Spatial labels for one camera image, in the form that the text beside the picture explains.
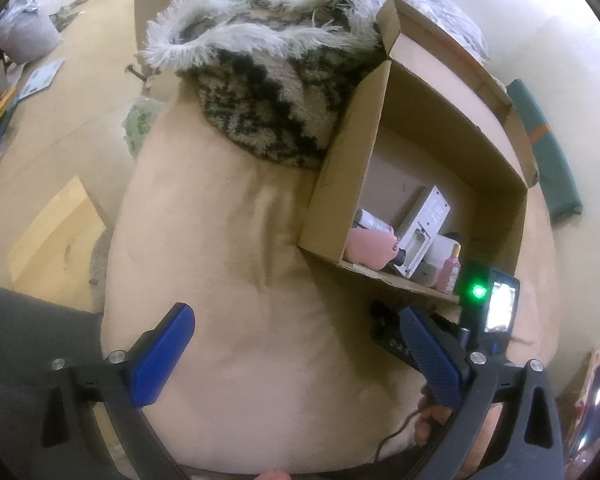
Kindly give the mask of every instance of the display screen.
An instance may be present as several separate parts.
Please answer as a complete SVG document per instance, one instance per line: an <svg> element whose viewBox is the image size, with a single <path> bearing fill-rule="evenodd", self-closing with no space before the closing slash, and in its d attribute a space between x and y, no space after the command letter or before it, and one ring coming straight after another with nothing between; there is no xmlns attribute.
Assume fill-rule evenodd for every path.
<svg viewBox="0 0 600 480"><path fill-rule="evenodd" d="M506 332L511 323L516 289L506 283L493 282L485 332Z"/></svg>

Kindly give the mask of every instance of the teal fabric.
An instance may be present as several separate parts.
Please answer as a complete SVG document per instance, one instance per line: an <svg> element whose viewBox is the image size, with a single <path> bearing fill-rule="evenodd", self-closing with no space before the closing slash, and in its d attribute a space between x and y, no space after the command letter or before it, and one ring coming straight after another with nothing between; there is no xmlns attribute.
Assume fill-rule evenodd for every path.
<svg viewBox="0 0 600 480"><path fill-rule="evenodd" d="M538 103L520 79L507 86L507 93L522 119L528 136L532 136L543 126L548 129L538 140L532 142L532 147L551 223L557 224L573 215L582 214L582 201L573 175Z"/></svg>

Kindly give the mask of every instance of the blue grip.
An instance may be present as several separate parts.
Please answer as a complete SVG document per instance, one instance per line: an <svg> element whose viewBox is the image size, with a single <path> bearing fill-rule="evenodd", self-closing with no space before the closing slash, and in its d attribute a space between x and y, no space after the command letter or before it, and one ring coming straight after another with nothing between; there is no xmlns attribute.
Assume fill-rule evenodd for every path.
<svg viewBox="0 0 600 480"><path fill-rule="evenodd" d="M196 317L193 309L184 303L170 312L171 320L166 326L158 326L149 333L151 345L134 365L129 377L130 396L136 408L153 404L160 395L184 349L193 337Z"/></svg>
<svg viewBox="0 0 600 480"><path fill-rule="evenodd" d="M433 334L410 308L400 311L400 333L424 375L436 402L457 410L462 404L462 377Z"/></svg>

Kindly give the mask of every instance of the pink bottle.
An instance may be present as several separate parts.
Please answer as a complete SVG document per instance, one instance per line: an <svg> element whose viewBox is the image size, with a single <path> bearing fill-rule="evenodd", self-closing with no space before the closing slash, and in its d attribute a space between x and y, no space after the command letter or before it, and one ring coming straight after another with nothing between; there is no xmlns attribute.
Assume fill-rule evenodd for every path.
<svg viewBox="0 0 600 480"><path fill-rule="evenodd" d="M459 255L460 244L455 244L451 251L451 256L449 256L442 265L442 270L440 271L438 281L436 282L437 291L444 292L445 294L453 293L458 274L460 273Z"/></svg>

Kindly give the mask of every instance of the metal screw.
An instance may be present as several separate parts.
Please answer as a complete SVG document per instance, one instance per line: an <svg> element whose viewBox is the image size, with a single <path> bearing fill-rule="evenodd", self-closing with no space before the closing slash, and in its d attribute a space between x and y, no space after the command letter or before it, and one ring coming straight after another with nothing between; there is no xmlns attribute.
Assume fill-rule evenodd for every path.
<svg viewBox="0 0 600 480"><path fill-rule="evenodd" d="M52 370L61 370L62 368L64 368L64 359L61 357L54 359L54 361L51 363Z"/></svg>
<svg viewBox="0 0 600 480"><path fill-rule="evenodd" d="M475 365L483 365L487 362L487 358L480 352L471 352L469 359L471 359L471 362Z"/></svg>
<svg viewBox="0 0 600 480"><path fill-rule="evenodd" d="M107 359L111 364L116 365L126 359L126 352L124 350L115 350L109 354Z"/></svg>
<svg viewBox="0 0 600 480"><path fill-rule="evenodd" d="M531 359L531 361L529 361L529 368L535 372L541 372L544 370L544 365L538 361L538 359Z"/></svg>

